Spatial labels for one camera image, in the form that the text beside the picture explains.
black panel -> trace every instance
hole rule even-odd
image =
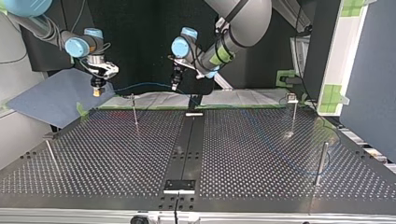
[[[314,28],[304,70],[304,82],[309,95],[318,99],[332,45],[341,0],[318,1]]]

metal frame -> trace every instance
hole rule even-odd
[[[158,223],[175,223],[173,212],[122,210],[0,209],[0,223],[129,223],[133,216],[149,217]],[[182,223],[396,223],[394,216],[347,214],[257,214],[257,213],[178,213]]]

white wall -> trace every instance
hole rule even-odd
[[[44,80],[43,73],[32,72],[21,34],[0,13],[0,107],[4,102]],[[50,126],[15,111],[0,108],[0,169],[42,142]]]

metal rod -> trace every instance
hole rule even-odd
[[[297,104],[298,104],[298,102],[294,104],[293,122],[296,120]]]
[[[51,147],[51,145],[50,145],[50,141],[49,141],[49,140],[46,140],[46,143],[47,143],[47,147],[49,148],[50,156],[52,157],[53,160],[55,160],[55,155],[53,154],[52,147]]]
[[[324,162],[326,160],[326,155],[327,155],[327,151],[328,150],[329,150],[329,143],[325,142],[323,144],[323,148],[322,148],[322,151],[321,151],[321,154],[320,154],[318,173],[317,173],[317,176],[315,177],[315,182],[314,182],[315,186],[319,186],[320,185],[320,178],[321,178],[321,175],[323,173]]]
[[[137,126],[138,121],[137,121],[137,115],[136,115],[136,108],[135,108],[135,101],[134,101],[134,94],[131,94],[131,99],[132,99],[132,108],[134,109],[134,124]]]

black cable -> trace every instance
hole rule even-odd
[[[175,210],[174,210],[174,215],[175,215],[175,224],[178,224],[178,217],[177,217],[177,206],[178,206],[178,197],[180,194],[177,195],[177,200],[176,200],[176,205],[175,205]]]
[[[1,62],[0,64],[17,63],[17,62],[22,61],[24,58],[26,58],[26,56],[27,56],[27,50],[25,51],[25,54],[21,58],[14,60],[14,61],[9,61],[9,62]]]
[[[78,17],[77,17],[75,23],[73,24],[72,29],[70,30],[71,33],[73,33],[73,32],[75,31],[75,29],[76,29],[76,27],[77,27],[77,25],[78,25],[78,22],[79,22],[79,20],[81,19],[82,12],[84,11],[84,7],[85,7],[86,1],[87,1],[87,0],[82,0],[81,9],[79,10]]]

